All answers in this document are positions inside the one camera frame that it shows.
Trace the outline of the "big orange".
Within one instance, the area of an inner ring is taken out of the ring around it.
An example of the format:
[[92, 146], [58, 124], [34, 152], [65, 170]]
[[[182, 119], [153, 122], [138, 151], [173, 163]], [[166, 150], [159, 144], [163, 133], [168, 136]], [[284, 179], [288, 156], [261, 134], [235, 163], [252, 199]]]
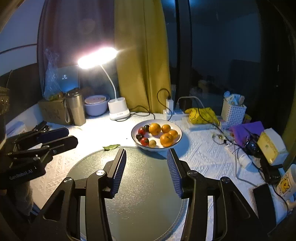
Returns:
[[173, 140], [175, 140], [179, 135], [176, 130], [170, 130], [169, 134], [173, 137]]

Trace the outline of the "green leaf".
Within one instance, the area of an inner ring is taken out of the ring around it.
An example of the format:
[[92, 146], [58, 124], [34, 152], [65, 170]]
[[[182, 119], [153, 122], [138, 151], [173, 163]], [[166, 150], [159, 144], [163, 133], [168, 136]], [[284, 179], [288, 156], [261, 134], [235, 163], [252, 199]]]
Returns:
[[105, 151], [110, 151], [110, 150], [114, 150], [114, 149], [118, 148], [119, 146], [120, 146], [120, 144], [108, 145], [108, 146], [103, 147], [103, 149]]

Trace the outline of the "white round plate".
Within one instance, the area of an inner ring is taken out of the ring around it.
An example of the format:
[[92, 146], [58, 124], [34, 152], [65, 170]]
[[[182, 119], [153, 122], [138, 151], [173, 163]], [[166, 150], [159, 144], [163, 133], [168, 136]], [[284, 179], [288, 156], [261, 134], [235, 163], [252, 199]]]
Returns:
[[[148, 146], [142, 146], [140, 143], [140, 140], [136, 139], [136, 135], [138, 134], [137, 131], [140, 127], [145, 126], [145, 125], [150, 125], [151, 123], [158, 123], [161, 127], [162, 125], [168, 124], [171, 126], [171, 130], [176, 130], [178, 132], [178, 137], [174, 140], [174, 143], [170, 146], [170, 147], [163, 147], [160, 143], [160, 137], [161, 135], [163, 135], [164, 133], [161, 131], [157, 136], [153, 136], [151, 135], [149, 132], [146, 132], [145, 135], [142, 137], [146, 137], [149, 139], [149, 141], [151, 140], [155, 140], [157, 145], [155, 148], [150, 148], [149, 145]], [[181, 129], [174, 123], [172, 123], [171, 121], [166, 121], [166, 120], [144, 120], [138, 124], [136, 124], [131, 131], [131, 136], [132, 139], [134, 140], [134, 142], [137, 144], [138, 147], [147, 150], [147, 151], [152, 151], [152, 152], [161, 152], [161, 151], [165, 151], [168, 148], [174, 147], [176, 144], [178, 144], [180, 142], [180, 140], [183, 137], [183, 133], [181, 131]]]

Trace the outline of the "yellow duck snack bag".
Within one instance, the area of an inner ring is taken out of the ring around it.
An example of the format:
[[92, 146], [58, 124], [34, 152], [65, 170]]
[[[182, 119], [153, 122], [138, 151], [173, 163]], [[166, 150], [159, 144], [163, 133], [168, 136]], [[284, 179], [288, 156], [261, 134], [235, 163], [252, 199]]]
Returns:
[[219, 124], [219, 120], [211, 108], [189, 108], [185, 110], [185, 113], [189, 115], [189, 121], [194, 125]]

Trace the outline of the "brown cardboard box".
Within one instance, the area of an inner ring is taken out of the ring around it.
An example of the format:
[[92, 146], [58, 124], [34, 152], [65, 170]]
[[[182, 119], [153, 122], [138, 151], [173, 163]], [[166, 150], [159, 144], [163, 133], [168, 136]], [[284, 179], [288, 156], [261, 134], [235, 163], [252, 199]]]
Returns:
[[44, 121], [65, 126], [71, 124], [65, 97], [53, 101], [42, 99], [38, 102], [38, 106]]

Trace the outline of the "white tube with barcode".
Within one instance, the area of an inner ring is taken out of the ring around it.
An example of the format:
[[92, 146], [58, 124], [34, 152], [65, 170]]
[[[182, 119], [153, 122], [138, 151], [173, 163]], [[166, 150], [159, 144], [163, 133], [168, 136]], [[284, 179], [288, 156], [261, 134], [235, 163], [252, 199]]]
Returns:
[[225, 146], [225, 150], [231, 157], [237, 160], [241, 167], [247, 169], [252, 164], [250, 157], [243, 151], [241, 147], [234, 144], [228, 144]]

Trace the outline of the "white usb charger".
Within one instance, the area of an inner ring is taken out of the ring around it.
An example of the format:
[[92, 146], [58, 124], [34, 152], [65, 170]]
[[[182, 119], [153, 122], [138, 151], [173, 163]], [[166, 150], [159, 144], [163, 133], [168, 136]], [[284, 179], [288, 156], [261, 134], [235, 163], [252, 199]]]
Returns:
[[173, 112], [174, 110], [174, 101], [172, 99], [166, 99], [166, 108], [168, 111]]

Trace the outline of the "red cherry tomato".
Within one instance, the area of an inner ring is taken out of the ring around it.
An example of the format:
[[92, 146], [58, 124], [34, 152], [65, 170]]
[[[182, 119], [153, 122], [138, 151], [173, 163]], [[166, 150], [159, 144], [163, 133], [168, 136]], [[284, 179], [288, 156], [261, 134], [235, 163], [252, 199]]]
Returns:
[[142, 127], [140, 127], [139, 129], [138, 129], [138, 131], [137, 131], [137, 133], [139, 134], [139, 135], [145, 135], [145, 133], [146, 133], [146, 130], [145, 130], [145, 128], [142, 126]]

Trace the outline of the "white cartoon mug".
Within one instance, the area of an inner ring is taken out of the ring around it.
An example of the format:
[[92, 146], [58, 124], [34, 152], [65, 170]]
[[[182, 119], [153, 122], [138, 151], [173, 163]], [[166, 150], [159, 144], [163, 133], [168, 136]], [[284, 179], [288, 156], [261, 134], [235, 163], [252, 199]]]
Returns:
[[295, 200], [292, 201], [292, 198], [296, 192], [295, 164], [292, 164], [282, 176], [276, 190], [278, 194], [287, 202], [288, 209], [293, 210], [295, 208]]

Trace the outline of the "yellow tissue box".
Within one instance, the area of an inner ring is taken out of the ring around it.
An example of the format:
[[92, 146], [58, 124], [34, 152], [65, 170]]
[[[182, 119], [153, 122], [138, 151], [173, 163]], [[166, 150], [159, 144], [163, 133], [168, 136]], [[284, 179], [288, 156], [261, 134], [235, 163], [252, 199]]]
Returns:
[[288, 156], [281, 136], [272, 128], [267, 128], [260, 134], [257, 144], [271, 166], [283, 164]]

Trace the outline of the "white perforated basket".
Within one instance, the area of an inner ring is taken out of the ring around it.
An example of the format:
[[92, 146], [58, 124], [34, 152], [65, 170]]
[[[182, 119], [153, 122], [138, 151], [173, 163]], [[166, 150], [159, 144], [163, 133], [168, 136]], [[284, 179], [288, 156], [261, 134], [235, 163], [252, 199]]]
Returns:
[[231, 105], [224, 99], [221, 116], [226, 122], [227, 128], [242, 124], [246, 109], [245, 105]]

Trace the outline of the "large orange with stem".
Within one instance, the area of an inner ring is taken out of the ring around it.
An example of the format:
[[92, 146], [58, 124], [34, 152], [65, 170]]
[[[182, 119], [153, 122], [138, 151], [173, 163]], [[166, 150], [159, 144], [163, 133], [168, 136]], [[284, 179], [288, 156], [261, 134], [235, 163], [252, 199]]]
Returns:
[[151, 123], [149, 125], [149, 133], [153, 136], [157, 136], [161, 132], [161, 126], [158, 123]]

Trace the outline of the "yellow curtain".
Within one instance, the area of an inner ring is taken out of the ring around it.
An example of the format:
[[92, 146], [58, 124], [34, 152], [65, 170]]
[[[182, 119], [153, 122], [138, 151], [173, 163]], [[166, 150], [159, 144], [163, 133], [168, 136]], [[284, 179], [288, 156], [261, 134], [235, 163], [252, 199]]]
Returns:
[[115, 1], [114, 40], [120, 95], [128, 108], [162, 113], [171, 80], [161, 1]]

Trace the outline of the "yellow-green small fruit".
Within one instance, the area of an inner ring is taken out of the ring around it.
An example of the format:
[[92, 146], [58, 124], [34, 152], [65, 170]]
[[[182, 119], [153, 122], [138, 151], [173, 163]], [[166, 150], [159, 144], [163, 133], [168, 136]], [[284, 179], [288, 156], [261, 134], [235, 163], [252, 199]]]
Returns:
[[156, 145], [157, 145], [157, 143], [156, 143], [155, 140], [151, 140], [151, 141], [149, 141], [149, 147], [150, 147], [150, 148], [155, 148]]

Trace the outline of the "white wet wipes pack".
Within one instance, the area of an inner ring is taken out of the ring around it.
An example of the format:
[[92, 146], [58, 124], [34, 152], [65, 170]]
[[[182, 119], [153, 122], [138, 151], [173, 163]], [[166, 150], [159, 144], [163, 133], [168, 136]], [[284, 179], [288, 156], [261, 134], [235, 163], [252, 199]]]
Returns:
[[212, 124], [192, 124], [189, 118], [182, 118], [183, 124], [191, 131], [216, 130], [217, 128]]

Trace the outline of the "purple cloth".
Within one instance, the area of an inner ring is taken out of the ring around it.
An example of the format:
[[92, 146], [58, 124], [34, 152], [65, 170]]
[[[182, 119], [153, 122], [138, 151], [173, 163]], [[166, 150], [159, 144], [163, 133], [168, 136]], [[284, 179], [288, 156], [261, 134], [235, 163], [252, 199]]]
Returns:
[[245, 123], [241, 125], [231, 126], [229, 131], [233, 133], [236, 144], [243, 146], [250, 134], [260, 134], [264, 131], [262, 122], [256, 121], [253, 123]]

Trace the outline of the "white power strip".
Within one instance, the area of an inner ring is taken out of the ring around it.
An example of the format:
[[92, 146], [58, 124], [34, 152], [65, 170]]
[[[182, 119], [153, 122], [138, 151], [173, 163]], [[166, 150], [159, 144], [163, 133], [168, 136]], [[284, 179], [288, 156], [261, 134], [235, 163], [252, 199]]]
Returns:
[[189, 115], [185, 114], [182, 110], [174, 110], [171, 113], [170, 110], [163, 110], [162, 119], [166, 121], [181, 121], [183, 118], [188, 118]]

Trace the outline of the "lavender bowl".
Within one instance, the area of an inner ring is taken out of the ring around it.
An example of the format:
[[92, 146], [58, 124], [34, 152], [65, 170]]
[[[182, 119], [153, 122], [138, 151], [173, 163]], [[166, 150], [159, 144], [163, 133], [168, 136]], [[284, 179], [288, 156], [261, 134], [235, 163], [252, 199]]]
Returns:
[[100, 116], [107, 111], [108, 95], [93, 95], [84, 100], [85, 111], [89, 116]]

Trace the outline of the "steel tumbler cup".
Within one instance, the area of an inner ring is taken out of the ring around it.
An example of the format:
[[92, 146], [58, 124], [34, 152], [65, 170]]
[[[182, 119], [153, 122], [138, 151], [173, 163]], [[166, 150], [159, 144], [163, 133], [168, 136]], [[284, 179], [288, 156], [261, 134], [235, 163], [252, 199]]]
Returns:
[[79, 88], [74, 88], [66, 93], [67, 107], [70, 112], [72, 122], [76, 126], [86, 123], [84, 98]]

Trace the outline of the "small orange mandarin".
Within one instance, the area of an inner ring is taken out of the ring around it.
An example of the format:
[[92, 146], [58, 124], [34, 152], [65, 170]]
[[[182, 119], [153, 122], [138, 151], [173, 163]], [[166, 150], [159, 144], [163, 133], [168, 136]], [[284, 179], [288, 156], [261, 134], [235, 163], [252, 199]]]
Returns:
[[163, 133], [168, 133], [171, 130], [171, 126], [168, 124], [162, 125], [161, 130]]

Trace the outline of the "clear plastic bag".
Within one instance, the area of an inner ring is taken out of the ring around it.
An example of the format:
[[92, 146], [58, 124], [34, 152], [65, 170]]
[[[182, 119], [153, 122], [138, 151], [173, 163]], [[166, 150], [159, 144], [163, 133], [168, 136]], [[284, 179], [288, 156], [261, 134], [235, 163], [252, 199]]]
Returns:
[[47, 101], [51, 101], [54, 96], [62, 92], [58, 82], [59, 76], [57, 62], [59, 55], [56, 52], [51, 51], [49, 48], [45, 49], [44, 54], [48, 60], [44, 80], [44, 98]]

